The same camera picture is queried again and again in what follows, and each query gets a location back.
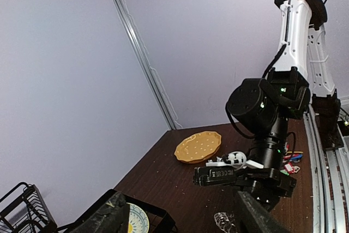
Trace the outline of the black keyring disc with rings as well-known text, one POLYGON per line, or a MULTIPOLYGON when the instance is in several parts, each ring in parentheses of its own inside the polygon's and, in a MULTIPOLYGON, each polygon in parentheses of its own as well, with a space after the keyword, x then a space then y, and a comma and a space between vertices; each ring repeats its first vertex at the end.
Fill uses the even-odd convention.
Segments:
POLYGON ((218 212, 214 215, 216 226, 225 233, 237 232, 233 214, 218 212))

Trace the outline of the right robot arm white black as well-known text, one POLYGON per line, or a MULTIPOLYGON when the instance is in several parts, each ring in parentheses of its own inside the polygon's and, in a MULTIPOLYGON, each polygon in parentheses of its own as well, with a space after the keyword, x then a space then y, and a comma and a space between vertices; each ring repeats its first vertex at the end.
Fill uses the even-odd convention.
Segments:
POLYGON ((324 25, 326 0, 274 0, 281 12, 279 49, 260 78, 247 78, 230 95, 225 111, 239 134, 252 140, 247 156, 261 169, 240 171, 233 185, 265 209, 290 197, 296 180, 281 172, 290 136, 288 122, 311 107, 318 114, 324 147, 339 137, 340 100, 327 67, 324 25))

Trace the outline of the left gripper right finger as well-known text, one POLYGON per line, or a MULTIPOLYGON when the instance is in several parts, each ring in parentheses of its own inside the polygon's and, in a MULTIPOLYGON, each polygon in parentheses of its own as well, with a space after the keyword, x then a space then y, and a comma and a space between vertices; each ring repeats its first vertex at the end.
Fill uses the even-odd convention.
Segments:
POLYGON ((236 193, 236 227, 239 232, 285 232, 248 192, 236 193))

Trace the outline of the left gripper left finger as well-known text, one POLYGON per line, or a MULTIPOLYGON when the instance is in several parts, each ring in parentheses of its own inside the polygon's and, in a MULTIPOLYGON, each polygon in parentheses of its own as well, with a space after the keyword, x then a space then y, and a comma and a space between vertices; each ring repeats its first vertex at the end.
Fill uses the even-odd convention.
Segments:
POLYGON ((128 232, 129 213, 125 195, 108 190, 66 232, 128 232))

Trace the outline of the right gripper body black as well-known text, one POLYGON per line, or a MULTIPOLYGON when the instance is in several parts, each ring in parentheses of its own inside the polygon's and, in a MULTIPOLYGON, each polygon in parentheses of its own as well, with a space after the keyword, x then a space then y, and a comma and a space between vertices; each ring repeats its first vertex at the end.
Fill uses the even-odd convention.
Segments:
POLYGON ((271 211, 281 198, 290 198, 297 180, 278 169, 244 169, 236 172, 235 191, 248 192, 267 211, 271 211))

